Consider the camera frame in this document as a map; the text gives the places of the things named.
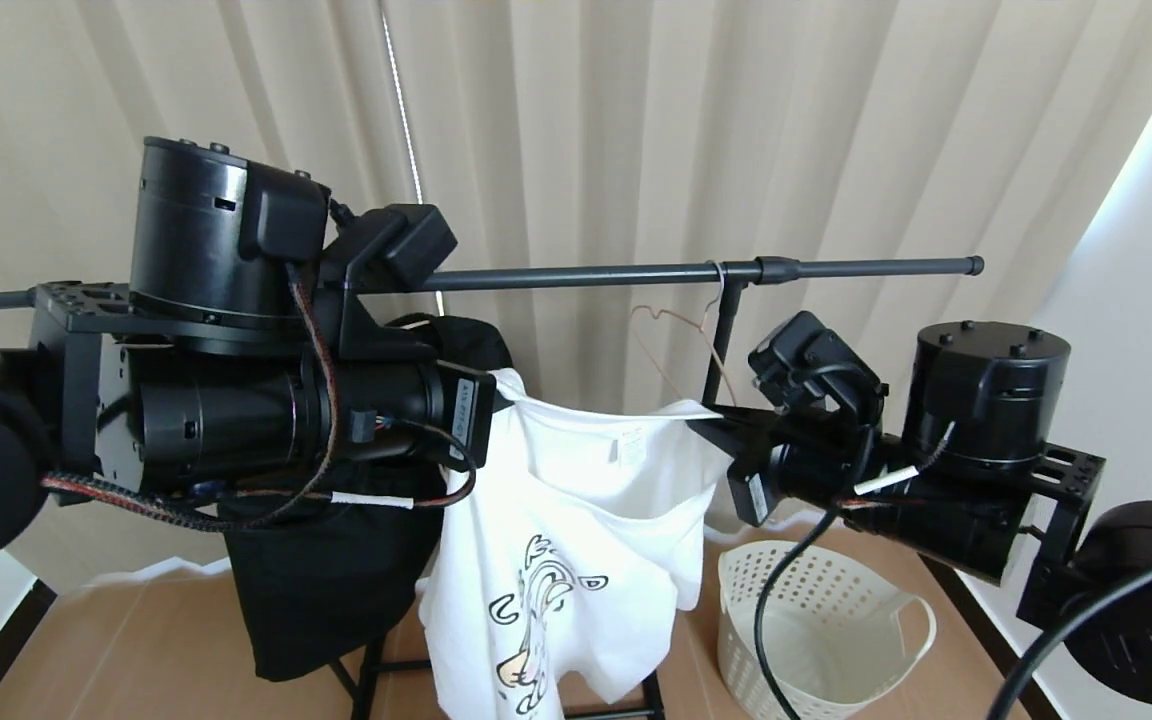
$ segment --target perforated basket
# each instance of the perforated basket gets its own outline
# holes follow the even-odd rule
[[[753,541],[718,560],[722,623],[718,666],[755,720],[785,719],[755,655],[755,604],[791,541]],[[918,602],[927,638],[905,650],[900,612]],[[850,717],[895,688],[927,654],[937,616],[923,598],[895,588],[840,553],[810,547],[776,579],[763,616],[768,665],[803,720]]]

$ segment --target baseboard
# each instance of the baseboard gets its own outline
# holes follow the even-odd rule
[[[41,622],[41,616],[47,614],[52,601],[56,600],[56,593],[51,588],[36,579],[33,586],[29,589],[26,596],[20,601],[17,608],[8,617],[0,630],[0,683],[3,682],[8,669],[20,655],[20,651],[28,642],[29,635]]]
[[[993,664],[998,666],[998,670],[1005,676],[1007,673],[1010,673],[1011,667],[1020,660],[1020,655],[1016,655],[1016,651],[1011,650],[1011,643],[1007,642],[1006,637],[1002,637],[1001,630],[998,630],[998,626],[993,624],[993,620],[980,607],[972,591],[963,582],[963,578],[950,568],[947,568],[947,566],[940,564],[940,562],[925,558],[922,558],[922,560],[923,564],[926,564],[927,569],[932,571],[932,577],[935,578],[935,582],[940,583],[945,593],[950,597],[954,607],[956,607],[958,614],[967,621],[968,628],[972,629],[975,637],[980,642],[980,646],[988,653]],[[1025,685],[1025,691],[1020,694],[1020,705],[1025,707],[1025,712],[1028,712],[1029,717],[1032,717],[1032,720],[1064,720],[1060,715],[1060,712],[1056,712],[1056,706],[1052,705],[1051,698],[1047,697],[1047,694],[1043,691],[1038,683],[1032,682]]]

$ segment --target curtain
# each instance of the curtain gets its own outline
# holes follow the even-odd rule
[[[918,328],[1028,323],[1152,111],[1152,0],[384,1],[448,266],[986,258],[973,278],[751,288],[728,363],[809,309],[892,382]],[[594,410],[672,391],[630,306],[699,320],[715,286],[467,293],[532,388]],[[694,329],[635,318],[699,395]]]
[[[749,348],[805,308],[899,418],[916,331],[1026,323],[1151,111],[1152,0],[0,0],[0,290],[127,278],[146,135],[310,170],[356,211],[433,202],[448,270],[983,255],[976,278],[745,291],[741,402]],[[699,320],[714,295],[445,301],[499,324],[536,395],[639,411],[673,392],[631,329],[685,395],[708,351],[631,306]],[[0,313],[0,344],[28,320]],[[13,552],[59,589],[223,552],[113,514],[48,509]]]

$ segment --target graphic print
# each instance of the graphic print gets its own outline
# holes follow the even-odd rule
[[[488,614],[494,623],[513,626],[524,619],[524,632],[518,652],[497,666],[497,679],[509,689],[522,688],[526,694],[515,706],[518,715],[529,714],[540,705],[550,690],[550,655],[545,647],[545,619],[563,608],[564,597],[575,589],[600,591],[607,586],[607,575],[576,575],[550,546],[547,538],[531,536],[518,573],[518,592],[493,600]],[[500,697],[508,697],[502,691]]]

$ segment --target brown floor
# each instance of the brown floor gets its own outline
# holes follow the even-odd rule
[[[918,593],[937,614],[940,634],[905,683],[873,703],[859,720],[963,720],[983,717],[1001,682],[963,619],[912,552],[882,539],[833,530],[824,546],[877,569]],[[673,650],[659,669],[669,720],[741,719],[717,668],[717,552],[707,552],[705,588],[695,612],[681,612]],[[385,659],[425,657],[415,611],[391,634]],[[357,670],[361,652],[346,666]],[[559,685],[570,710],[602,707],[576,676]],[[627,703],[637,700],[637,694]],[[328,669],[291,683],[252,675],[250,647],[229,575],[109,585],[56,602],[0,685],[0,719],[347,720],[349,698]],[[435,720],[427,670],[381,679],[374,720]],[[1011,719],[1025,719],[1016,710]]]

